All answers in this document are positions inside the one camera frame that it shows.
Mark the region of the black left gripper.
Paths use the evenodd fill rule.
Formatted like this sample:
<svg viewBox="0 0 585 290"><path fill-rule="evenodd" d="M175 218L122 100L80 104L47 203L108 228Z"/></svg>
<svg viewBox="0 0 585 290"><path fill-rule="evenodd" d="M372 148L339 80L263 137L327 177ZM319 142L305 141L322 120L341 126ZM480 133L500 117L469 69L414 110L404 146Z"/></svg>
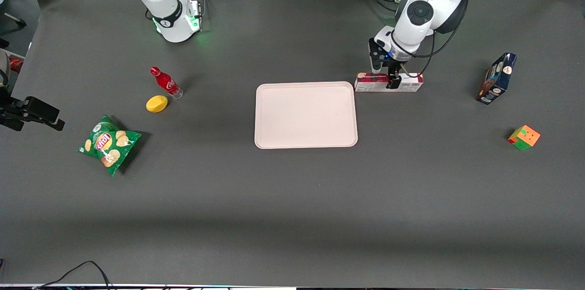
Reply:
<svg viewBox="0 0 585 290"><path fill-rule="evenodd" d="M389 53L375 42L374 38L369 39L369 58L372 73L379 74L383 69L386 69L388 71L387 88L397 90L402 81L400 71L403 63L392 59Z"/></svg>

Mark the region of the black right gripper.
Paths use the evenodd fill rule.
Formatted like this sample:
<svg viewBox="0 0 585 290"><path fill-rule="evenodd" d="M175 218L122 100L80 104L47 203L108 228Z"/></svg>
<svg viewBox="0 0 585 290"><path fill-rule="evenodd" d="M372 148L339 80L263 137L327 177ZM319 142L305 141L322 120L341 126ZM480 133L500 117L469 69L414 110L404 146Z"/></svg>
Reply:
<svg viewBox="0 0 585 290"><path fill-rule="evenodd" d="M25 100L15 99L11 95L0 97L0 124L17 132L23 129L26 118L60 132L65 122L59 119L59 113L56 107L33 96Z"/></svg>

